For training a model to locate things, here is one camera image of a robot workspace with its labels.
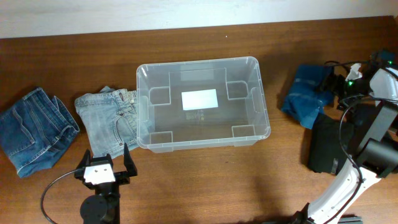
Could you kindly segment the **dark navy garment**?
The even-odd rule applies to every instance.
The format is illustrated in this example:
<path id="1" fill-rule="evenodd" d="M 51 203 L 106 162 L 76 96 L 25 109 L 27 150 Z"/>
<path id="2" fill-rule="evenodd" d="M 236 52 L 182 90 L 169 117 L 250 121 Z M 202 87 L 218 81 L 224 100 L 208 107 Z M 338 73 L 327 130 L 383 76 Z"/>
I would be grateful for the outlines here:
<path id="1" fill-rule="evenodd" d="M 359 104 L 349 112 L 348 121 L 354 126 L 353 137 L 349 141 L 349 149 L 354 151 L 362 149 L 369 138 L 373 121 L 377 115 L 377 109 L 372 104 Z"/>

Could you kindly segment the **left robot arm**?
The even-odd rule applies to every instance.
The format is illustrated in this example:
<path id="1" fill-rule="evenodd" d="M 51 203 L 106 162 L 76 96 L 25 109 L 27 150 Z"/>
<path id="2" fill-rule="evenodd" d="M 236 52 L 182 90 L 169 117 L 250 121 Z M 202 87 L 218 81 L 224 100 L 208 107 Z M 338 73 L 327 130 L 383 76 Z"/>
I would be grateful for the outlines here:
<path id="1" fill-rule="evenodd" d="M 113 161 L 109 154 L 92 157 L 90 151 L 85 152 L 76 167 L 74 177 L 95 191 L 94 195 L 87 197 L 81 204 L 80 216 L 84 224 L 120 224 L 119 187 L 129 184 L 130 178 L 137 175 L 137 168 L 126 144 L 123 153 L 124 171 L 113 171 Z"/>

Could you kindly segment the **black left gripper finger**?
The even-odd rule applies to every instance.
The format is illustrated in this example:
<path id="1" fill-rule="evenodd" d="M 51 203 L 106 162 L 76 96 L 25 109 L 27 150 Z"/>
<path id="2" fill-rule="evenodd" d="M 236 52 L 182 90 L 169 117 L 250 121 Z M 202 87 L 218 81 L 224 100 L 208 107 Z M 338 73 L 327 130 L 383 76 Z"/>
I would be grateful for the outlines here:
<path id="1" fill-rule="evenodd" d="M 89 166 L 90 161 L 91 161 L 91 152 L 89 149 L 87 149 L 83 155 L 82 160 L 78 164 L 77 169 L 83 169 L 83 168 Z"/>
<path id="2" fill-rule="evenodd" d="M 124 144 L 124 166 L 128 174 L 137 174 L 136 165 L 129 153 L 128 145 Z"/>

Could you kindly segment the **black garment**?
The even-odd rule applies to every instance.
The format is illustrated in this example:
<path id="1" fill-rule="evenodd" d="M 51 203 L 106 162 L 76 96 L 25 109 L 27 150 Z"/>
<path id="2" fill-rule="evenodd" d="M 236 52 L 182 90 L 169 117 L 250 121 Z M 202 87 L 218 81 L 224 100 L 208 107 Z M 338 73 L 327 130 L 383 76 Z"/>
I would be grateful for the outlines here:
<path id="1" fill-rule="evenodd" d="M 316 173 L 337 175 L 343 168 L 346 156 L 341 149 L 338 131 L 340 122 L 319 114 L 312 128 L 307 167 Z"/>

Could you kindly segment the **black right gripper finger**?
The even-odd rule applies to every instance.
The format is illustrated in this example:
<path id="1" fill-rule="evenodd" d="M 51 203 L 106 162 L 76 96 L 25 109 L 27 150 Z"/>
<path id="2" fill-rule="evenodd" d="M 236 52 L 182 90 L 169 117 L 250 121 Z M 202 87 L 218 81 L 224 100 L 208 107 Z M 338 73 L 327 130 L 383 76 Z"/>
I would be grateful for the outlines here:
<path id="1" fill-rule="evenodd" d="M 323 67 L 324 82 L 344 82 L 345 77 L 335 73 L 335 66 L 326 65 Z"/>
<path id="2" fill-rule="evenodd" d="M 341 96 L 341 88 L 342 88 L 342 83 L 335 79 L 335 80 L 330 80 L 330 79 L 324 79 L 321 84 L 320 84 L 320 91 L 322 92 L 330 92 L 334 96 Z"/>

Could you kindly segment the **teal blue garment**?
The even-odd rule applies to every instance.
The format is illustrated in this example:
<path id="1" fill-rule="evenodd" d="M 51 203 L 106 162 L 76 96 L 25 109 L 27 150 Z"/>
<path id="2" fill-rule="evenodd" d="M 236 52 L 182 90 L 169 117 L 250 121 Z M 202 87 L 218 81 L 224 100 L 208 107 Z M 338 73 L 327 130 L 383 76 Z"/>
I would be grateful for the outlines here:
<path id="1" fill-rule="evenodd" d="M 281 110 L 304 128 L 312 129 L 317 116 L 323 114 L 324 106 L 334 100 L 331 91 L 317 90 L 322 81 L 333 72 L 333 67 L 299 65 Z"/>

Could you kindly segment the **light blue jeans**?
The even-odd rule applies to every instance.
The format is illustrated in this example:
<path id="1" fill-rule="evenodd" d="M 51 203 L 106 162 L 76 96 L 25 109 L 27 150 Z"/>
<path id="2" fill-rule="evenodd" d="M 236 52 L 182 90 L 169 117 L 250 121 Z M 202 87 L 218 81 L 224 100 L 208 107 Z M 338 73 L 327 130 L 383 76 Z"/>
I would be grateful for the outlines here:
<path id="1" fill-rule="evenodd" d="M 124 154 L 124 146 L 130 151 L 138 147 L 136 97 L 135 90 L 105 86 L 75 100 L 95 157 L 109 154 L 114 159 Z"/>

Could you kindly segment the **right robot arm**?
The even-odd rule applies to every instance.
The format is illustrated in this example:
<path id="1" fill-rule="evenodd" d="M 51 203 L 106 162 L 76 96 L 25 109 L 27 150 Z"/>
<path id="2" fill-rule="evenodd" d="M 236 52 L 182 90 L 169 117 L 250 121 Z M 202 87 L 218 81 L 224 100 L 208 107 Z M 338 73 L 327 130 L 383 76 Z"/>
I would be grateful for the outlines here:
<path id="1" fill-rule="evenodd" d="M 312 130 L 309 167 L 335 174 L 293 223 L 346 223 L 345 211 L 368 188 L 397 172 L 397 65 L 386 50 L 365 61 L 301 65 L 282 111 Z"/>

